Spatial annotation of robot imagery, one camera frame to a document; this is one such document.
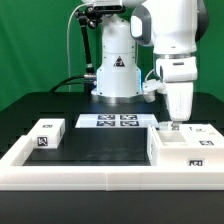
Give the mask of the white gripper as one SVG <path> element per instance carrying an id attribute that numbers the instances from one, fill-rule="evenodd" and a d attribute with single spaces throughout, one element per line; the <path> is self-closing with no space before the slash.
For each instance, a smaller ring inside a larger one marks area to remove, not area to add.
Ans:
<path id="1" fill-rule="evenodd" d="M 196 57 L 159 58 L 155 68 L 164 85 L 171 130 L 179 130 L 180 122 L 188 121 L 191 115 L 193 81 L 198 76 Z"/>

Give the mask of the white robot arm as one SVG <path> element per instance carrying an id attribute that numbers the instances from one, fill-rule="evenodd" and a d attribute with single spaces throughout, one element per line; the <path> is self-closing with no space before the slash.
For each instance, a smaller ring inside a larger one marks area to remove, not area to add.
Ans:
<path id="1" fill-rule="evenodd" d="M 191 116 L 196 43 L 209 24 L 204 0 L 82 0 L 102 20 L 102 64 L 94 100 L 148 102 L 160 93 L 172 128 Z"/>

